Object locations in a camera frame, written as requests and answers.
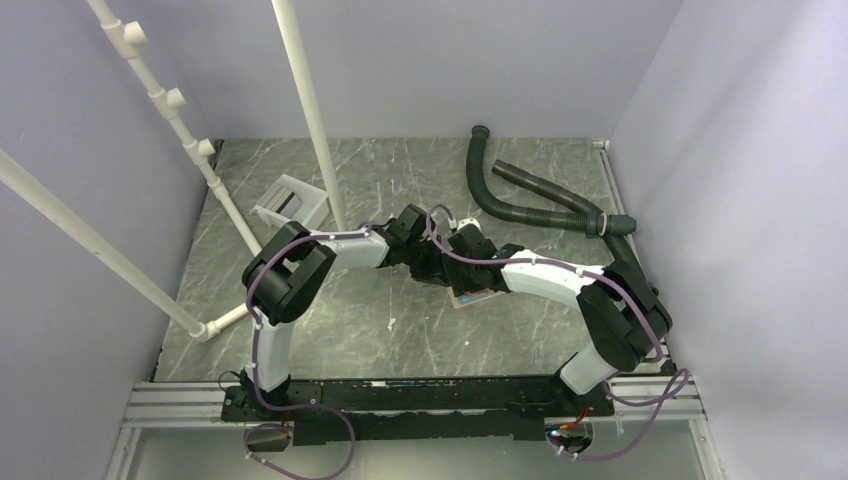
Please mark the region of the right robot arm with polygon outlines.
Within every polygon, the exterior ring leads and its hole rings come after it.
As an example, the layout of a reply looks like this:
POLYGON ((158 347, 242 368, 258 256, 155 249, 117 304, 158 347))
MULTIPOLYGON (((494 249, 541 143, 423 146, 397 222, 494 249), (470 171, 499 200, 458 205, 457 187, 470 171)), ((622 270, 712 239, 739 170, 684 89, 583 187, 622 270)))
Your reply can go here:
POLYGON ((574 415, 590 391, 616 373, 635 370, 656 350, 673 321, 638 268, 616 260, 579 265, 538 255, 522 246, 494 246, 468 224, 447 237, 447 267, 484 289, 530 294, 576 308, 590 343, 558 370, 551 388, 557 411, 574 415))

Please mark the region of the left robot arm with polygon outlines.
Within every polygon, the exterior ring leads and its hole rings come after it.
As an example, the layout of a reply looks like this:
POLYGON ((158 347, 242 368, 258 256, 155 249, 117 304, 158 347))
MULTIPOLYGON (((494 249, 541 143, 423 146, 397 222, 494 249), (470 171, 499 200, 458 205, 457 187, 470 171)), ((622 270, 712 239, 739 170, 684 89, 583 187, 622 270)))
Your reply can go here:
POLYGON ((353 231, 312 231, 290 221, 249 263, 242 282, 254 333, 241 384, 250 390, 247 404, 258 417, 272 420, 286 409, 294 322, 311 308, 329 274, 404 265, 417 282, 449 285, 425 219, 421 208, 409 205, 397 218, 353 231))

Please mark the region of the cards stack in tray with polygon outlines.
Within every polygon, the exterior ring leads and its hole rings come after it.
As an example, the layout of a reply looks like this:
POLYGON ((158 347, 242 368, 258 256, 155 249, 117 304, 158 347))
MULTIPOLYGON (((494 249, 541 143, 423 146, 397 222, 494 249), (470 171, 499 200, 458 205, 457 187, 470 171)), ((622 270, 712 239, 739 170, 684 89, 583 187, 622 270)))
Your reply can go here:
POLYGON ((302 206, 302 201, 296 192, 285 186, 275 186, 268 192, 264 207, 274 213, 291 217, 302 206))

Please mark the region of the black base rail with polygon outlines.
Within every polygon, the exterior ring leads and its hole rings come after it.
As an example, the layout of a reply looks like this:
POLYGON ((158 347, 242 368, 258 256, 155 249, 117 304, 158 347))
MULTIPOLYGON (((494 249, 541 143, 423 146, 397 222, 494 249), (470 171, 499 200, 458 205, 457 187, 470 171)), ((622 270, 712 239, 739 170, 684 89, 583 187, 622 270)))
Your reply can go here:
POLYGON ((241 379, 225 390, 222 421, 286 422, 297 446, 489 436, 535 441, 558 422, 614 413, 601 387, 576 395, 552 375, 295 379, 282 406, 262 405, 241 379))

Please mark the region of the white PVC pipe frame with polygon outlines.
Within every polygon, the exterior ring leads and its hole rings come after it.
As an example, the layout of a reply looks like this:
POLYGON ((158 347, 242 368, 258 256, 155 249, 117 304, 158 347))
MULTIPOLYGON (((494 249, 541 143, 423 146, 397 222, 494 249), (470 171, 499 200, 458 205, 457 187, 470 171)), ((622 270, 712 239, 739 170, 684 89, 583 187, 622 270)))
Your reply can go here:
MULTIPOLYGON (((257 238, 233 202, 223 181, 211 167, 209 159, 216 152, 211 141, 195 138, 180 116, 180 108, 186 104, 185 96, 177 88, 165 89, 144 61, 139 47, 147 41, 147 36, 142 26, 136 21, 123 22, 105 1, 90 1, 88 6, 96 16, 104 35, 132 69, 146 89, 151 103, 180 140, 186 155, 200 171, 208 188, 224 208, 250 252, 259 253, 261 247, 257 238)), ((290 1, 273 1, 271 7, 326 187, 330 210, 336 226, 346 229, 346 206, 329 152, 294 5, 290 1)), ((195 340, 207 342, 249 314, 246 306, 239 305, 217 319, 208 322, 197 320, 6 152, 1 153, 1 181, 150 300, 195 340)))

